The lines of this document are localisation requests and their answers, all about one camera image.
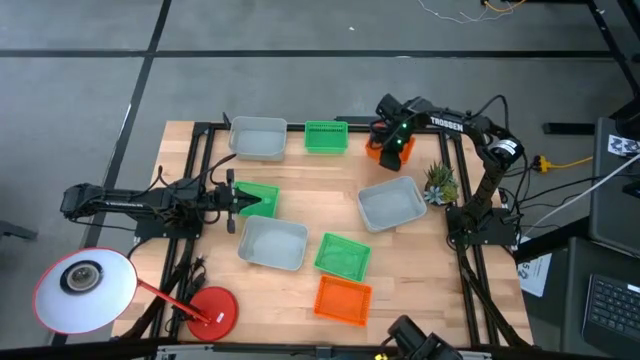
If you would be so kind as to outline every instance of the green plastic basket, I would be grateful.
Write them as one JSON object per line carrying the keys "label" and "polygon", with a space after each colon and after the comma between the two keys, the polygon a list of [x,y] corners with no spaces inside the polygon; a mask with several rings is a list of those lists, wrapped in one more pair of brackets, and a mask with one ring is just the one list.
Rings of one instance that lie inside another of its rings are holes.
{"label": "green plastic basket", "polygon": [[270,218],[276,216],[278,194],[280,193],[279,187],[247,181],[236,181],[235,185],[236,189],[238,190],[242,190],[247,194],[262,198],[262,201],[260,201],[259,203],[247,206],[246,208],[240,210],[240,215],[247,217],[251,215],[260,215]]}
{"label": "green plastic basket", "polygon": [[304,146],[310,153],[342,154],[349,146],[349,124],[344,121],[307,121]]}
{"label": "green plastic basket", "polygon": [[362,282],[371,248],[342,236],[325,233],[314,266],[333,275]]}

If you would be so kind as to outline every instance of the red stand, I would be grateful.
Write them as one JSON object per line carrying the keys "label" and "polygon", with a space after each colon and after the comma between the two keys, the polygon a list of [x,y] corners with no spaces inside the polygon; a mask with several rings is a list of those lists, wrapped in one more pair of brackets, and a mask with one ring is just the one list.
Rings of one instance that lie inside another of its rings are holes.
{"label": "red stand", "polygon": [[224,288],[212,286],[198,291],[191,306],[200,310],[210,323],[187,321],[189,331],[202,341],[215,341],[227,335],[238,319],[238,303],[233,294]]}

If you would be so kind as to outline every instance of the small plant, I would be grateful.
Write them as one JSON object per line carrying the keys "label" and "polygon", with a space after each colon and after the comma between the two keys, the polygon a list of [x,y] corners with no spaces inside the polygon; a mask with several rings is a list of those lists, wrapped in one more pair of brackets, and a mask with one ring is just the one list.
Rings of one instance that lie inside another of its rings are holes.
{"label": "small plant", "polygon": [[429,167],[427,184],[424,187],[424,200],[433,205],[445,205],[458,200],[458,184],[453,170],[444,164],[433,163]]}

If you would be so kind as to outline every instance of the orange basket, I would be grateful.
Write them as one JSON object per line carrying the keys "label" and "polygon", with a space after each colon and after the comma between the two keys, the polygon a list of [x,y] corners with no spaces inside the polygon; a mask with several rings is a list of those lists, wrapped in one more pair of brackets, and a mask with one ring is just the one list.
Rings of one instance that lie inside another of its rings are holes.
{"label": "orange basket", "polygon": [[322,275],[313,313],[350,325],[366,326],[371,286]]}
{"label": "orange basket", "polygon": [[[411,156],[411,151],[413,150],[413,145],[415,145],[415,143],[416,143],[416,138],[415,136],[412,136],[409,139],[409,142],[404,144],[404,147],[402,148],[402,152],[398,154],[400,156],[400,161],[402,162],[402,165],[405,165],[407,162],[409,162],[409,157]],[[380,154],[382,154],[382,148],[372,149],[370,145],[380,146],[381,144],[379,143],[370,144],[369,141],[367,140],[367,143],[364,146],[365,149],[367,150],[367,156],[369,156],[370,158],[376,161],[380,161]]]}

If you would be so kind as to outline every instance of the gray carpet floor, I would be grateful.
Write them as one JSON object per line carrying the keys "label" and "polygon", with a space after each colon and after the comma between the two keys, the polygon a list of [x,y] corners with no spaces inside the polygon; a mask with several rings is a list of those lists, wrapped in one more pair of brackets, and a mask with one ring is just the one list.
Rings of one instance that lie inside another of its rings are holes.
{"label": "gray carpet floor", "polygon": [[[477,1],[422,2],[459,19],[459,11],[470,17],[482,12]],[[146,49],[161,3],[0,0],[0,49]],[[634,53],[638,41],[620,10],[613,2],[599,4],[624,52]],[[458,24],[415,0],[183,0],[173,1],[159,49],[606,50],[606,44],[580,5],[524,4],[496,21]],[[85,231],[58,212],[62,192],[104,178],[141,65],[139,58],[0,58],[0,219],[39,232],[35,241],[0,242],[0,348],[49,341],[31,310],[31,293],[48,266],[78,248]],[[223,111],[293,122],[371,115],[385,93],[423,96],[460,110],[504,94],[512,132],[529,157],[543,154],[559,164],[590,156],[593,137],[546,136],[542,123],[595,122],[631,99],[610,60],[156,59],[117,186],[149,183],[167,120],[217,121]],[[500,123],[501,111],[495,106],[487,114]],[[590,174],[590,165],[533,174],[529,193]],[[517,179],[503,185],[515,190]],[[540,201],[558,203],[584,189]],[[528,209],[524,223],[546,211]],[[587,213],[583,200],[549,223],[563,225]],[[107,223],[133,225],[117,216]],[[120,251],[131,244],[132,235],[119,230],[104,230],[100,238],[100,245]],[[526,296],[535,341],[548,349],[558,347],[561,309],[552,304],[563,296],[565,267],[563,254],[554,255],[545,297]],[[109,333],[105,328],[70,342],[106,340]]]}

